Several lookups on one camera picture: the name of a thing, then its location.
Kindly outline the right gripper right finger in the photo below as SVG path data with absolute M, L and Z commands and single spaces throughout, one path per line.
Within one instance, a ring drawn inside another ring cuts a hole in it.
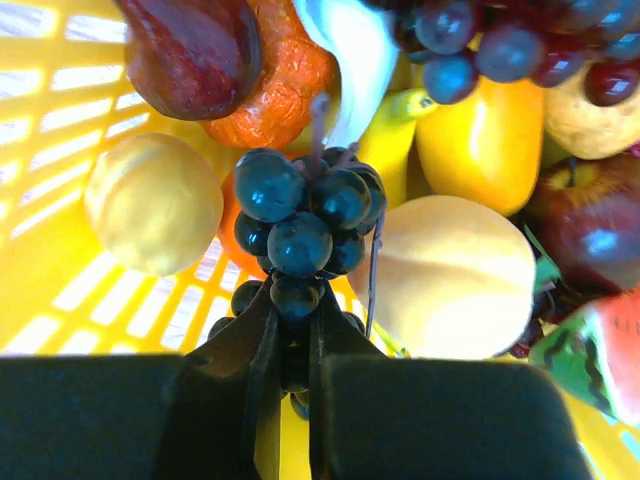
M 518 363 L 392 359 L 332 295 L 311 323 L 316 479 L 586 479 L 564 402 Z

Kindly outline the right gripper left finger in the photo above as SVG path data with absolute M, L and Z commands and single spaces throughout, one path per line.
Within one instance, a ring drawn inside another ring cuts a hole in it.
M 5 479 L 278 474 L 277 321 L 267 288 L 187 355 L 1 362 Z

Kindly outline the dark small grape bunch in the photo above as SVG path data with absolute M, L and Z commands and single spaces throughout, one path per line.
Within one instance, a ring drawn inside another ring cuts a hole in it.
M 233 233 L 268 275 L 282 342 L 281 394 L 303 420 L 309 413 L 310 324 L 328 281 L 367 261 L 367 318 L 345 312 L 368 336 L 376 301 L 378 250 L 387 197 L 378 173 L 357 157 L 355 143 L 326 147 L 327 93 L 311 103 L 311 152 L 295 160 L 270 148 L 247 152 L 233 172 L 241 210 Z

